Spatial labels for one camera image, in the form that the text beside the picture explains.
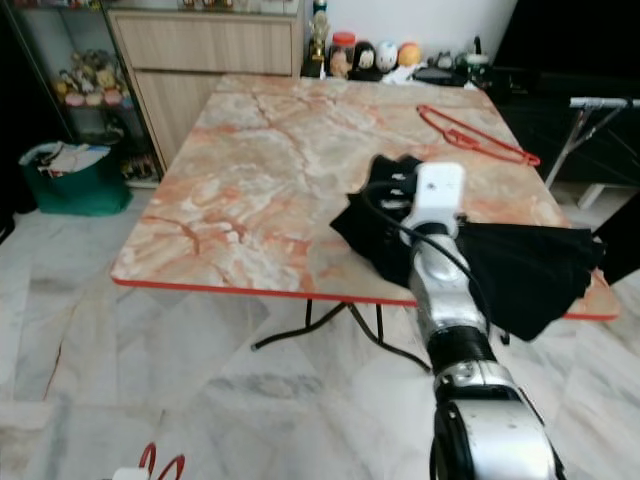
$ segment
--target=white wall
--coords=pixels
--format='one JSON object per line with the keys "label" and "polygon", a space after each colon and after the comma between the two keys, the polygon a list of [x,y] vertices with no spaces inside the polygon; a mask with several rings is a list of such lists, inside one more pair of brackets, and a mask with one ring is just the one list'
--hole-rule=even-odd
{"label": "white wall", "polygon": [[[305,0],[307,17],[313,0]],[[495,56],[518,0],[327,0],[333,32],[349,30],[359,40],[418,43],[427,55],[469,50],[480,35]]]}

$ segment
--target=red hanger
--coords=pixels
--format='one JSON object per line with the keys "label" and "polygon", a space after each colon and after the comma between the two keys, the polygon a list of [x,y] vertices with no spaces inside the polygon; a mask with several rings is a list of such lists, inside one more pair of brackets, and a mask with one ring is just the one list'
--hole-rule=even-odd
{"label": "red hanger", "polygon": [[[149,458],[148,470],[149,477],[151,477],[151,475],[153,474],[153,467],[156,464],[156,444],[153,442],[147,445],[144,449],[144,452],[142,452],[140,463],[138,464],[139,468],[147,468],[147,458]],[[171,460],[166,467],[164,467],[164,470],[162,470],[162,472],[160,473],[158,480],[164,480],[164,477],[167,475],[167,473],[169,473],[169,470],[171,469],[171,467],[173,467],[174,464],[176,465],[175,480],[180,480],[180,477],[182,477],[182,471],[184,470],[184,462],[184,455],[178,455],[177,457],[174,457],[174,459]]]}
{"label": "red hanger", "polygon": [[[480,152],[490,157],[497,158],[498,160],[505,160],[507,162],[521,163],[521,164],[531,165],[533,167],[540,165],[540,159],[535,155],[533,155],[532,153],[529,153],[525,150],[522,150],[519,147],[514,147],[513,145],[509,145],[508,143],[498,140],[497,138],[492,137],[491,135],[488,135],[485,132],[478,130],[477,128],[471,125],[461,122],[456,118],[450,117],[449,115],[442,113],[441,111],[436,110],[435,108],[429,105],[418,105],[417,110],[425,122],[427,122],[433,128],[435,128],[440,133],[442,133],[442,136],[444,137],[444,139],[455,147],[461,148],[463,150],[474,150],[476,152]],[[457,125],[458,127],[461,127],[470,132],[473,132],[479,137],[482,137],[485,140],[487,140],[488,144],[480,143],[475,138],[470,137],[469,135],[461,132],[460,130],[454,127],[445,128],[443,126],[438,125],[433,119],[429,118],[428,116],[429,114],[442,117],[445,120]],[[504,150],[505,153],[501,154],[499,153],[499,150]],[[506,152],[511,152],[512,154],[515,154],[515,155],[509,156]]]}

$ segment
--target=cabinet door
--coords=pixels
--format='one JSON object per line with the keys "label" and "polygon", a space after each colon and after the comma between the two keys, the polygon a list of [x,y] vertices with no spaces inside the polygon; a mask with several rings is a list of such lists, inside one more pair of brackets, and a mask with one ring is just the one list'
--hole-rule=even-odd
{"label": "cabinet door", "polygon": [[148,72],[135,76],[149,128],[169,168],[220,77]]}

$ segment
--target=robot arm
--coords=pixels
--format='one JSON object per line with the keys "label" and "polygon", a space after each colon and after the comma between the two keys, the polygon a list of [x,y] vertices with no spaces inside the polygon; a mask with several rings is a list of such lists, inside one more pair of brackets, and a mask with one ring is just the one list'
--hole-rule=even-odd
{"label": "robot arm", "polygon": [[412,244],[409,284],[435,375],[431,475],[435,478],[437,471],[439,480],[563,478],[541,420],[496,361],[469,279],[441,251],[468,268],[453,240],[464,171],[456,164],[419,168],[414,209],[403,223],[430,240]]}

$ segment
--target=marble floor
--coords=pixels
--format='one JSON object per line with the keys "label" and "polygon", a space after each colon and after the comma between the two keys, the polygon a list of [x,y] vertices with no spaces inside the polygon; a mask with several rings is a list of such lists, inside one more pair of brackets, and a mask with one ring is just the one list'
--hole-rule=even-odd
{"label": "marble floor", "polygon": [[[579,193],[555,192],[592,226],[629,196],[607,190],[585,213]],[[304,301],[110,281],[149,198],[139,191],[109,218],[21,216],[0,246],[0,480],[110,478],[151,440],[160,466],[186,455],[185,480],[427,478],[432,379],[346,313],[252,352],[300,326]],[[640,476],[640,274],[615,291],[612,323],[558,321],[531,344],[493,342],[569,478]],[[426,358],[409,312],[384,314],[388,341]]]}

